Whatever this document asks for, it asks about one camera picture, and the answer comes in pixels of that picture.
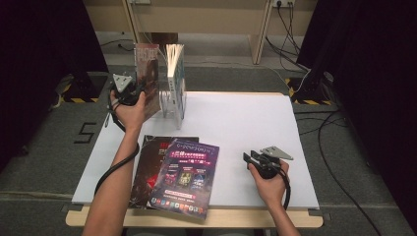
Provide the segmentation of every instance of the hand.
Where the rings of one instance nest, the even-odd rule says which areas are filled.
[[[283,160],[280,160],[279,163],[281,165],[281,169],[285,172],[285,174],[287,174],[289,165]],[[285,183],[282,177],[277,174],[271,179],[264,179],[259,174],[257,168],[251,163],[249,164],[249,170],[255,179],[258,193],[265,204],[268,207],[276,205],[281,206],[282,198],[285,193]]]
[[[113,102],[116,99],[115,91],[110,93],[110,100]],[[147,96],[144,92],[141,92],[138,101],[133,106],[127,106],[116,103],[113,105],[117,118],[123,124],[126,132],[139,132],[142,124],[145,122],[145,101]]]

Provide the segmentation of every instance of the black curtain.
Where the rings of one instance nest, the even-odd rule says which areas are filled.
[[[68,74],[108,72],[82,0],[0,2],[0,171],[26,145]]]
[[[355,8],[336,7],[346,2],[319,0],[299,62],[333,74],[334,90],[366,157],[417,232],[417,3],[369,0]],[[354,17],[336,32],[330,49],[335,50],[328,52],[324,42],[342,14]]]

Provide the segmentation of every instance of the magazine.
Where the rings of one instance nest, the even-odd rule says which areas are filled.
[[[149,206],[206,219],[219,147],[181,139],[165,153]]]
[[[129,207],[146,208],[166,149],[175,139],[175,137],[144,136]],[[199,141],[198,137],[182,137],[181,139]]]
[[[159,84],[158,84],[158,44],[136,43],[135,65],[137,85],[145,85],[147,101],[145,107],[145,119],[160,110]]]

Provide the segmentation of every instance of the person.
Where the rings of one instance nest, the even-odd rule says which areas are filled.
[[[280,160],[279,163],[281,169],[287,174],[289,169],[288,163],[283,160]],[[254,177],[258,193],[272,216],[277,234],[279,236],[300,235],[282,205],[282,197],[285,193],[285,184],[282,177],[276,175],[271,179],[263,179],[252,163],[249,164],[249,170]]]
[[[116,99],[114,91],[111,92],[110,99],[111,101]],[[126,131],[111,163],[112,166],[135,151],[142,125],[146,121],[145,106],[146,94],[144,92],[141,92],[139,100],[134,106],[113,104],[113,109]],[[134,161],[126,163],[109,175],[101,184],[89,208],[83,236],[120,236],[122,234],[123,221],[131,195],[133,165]],[[282,160],[281,167],[285,173],[288,172],[289,166]],[[281,204],[285,192],[282,178],[276,175],[272,179],[266,180],[260,176],[254,165],[250,164],[249,169],[260,197],[266,203],[273,218],[278,235],[299,235]]]

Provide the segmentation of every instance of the book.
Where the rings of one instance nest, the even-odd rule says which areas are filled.
[[[170,100],[175,116],[175,125],[179,130],[182,126],[186,107],[186,88],[184,78],[184,45],[166,45],[167,79]]]
[[[160,166],[169,144],[176,137],[144,136],[138,167],[132,185],[129,207],[146,208],[149,195],[156,182]],[[198,137],[181,137],[181,139],[198,142]]]
[[[219,147],[181,139],[168,147],[149,206],[206,219]]]
[[[136,43],[135,65],[137,85],[145,85],[147,94],[145,120],[160,110],[158,82],[158,44]]]

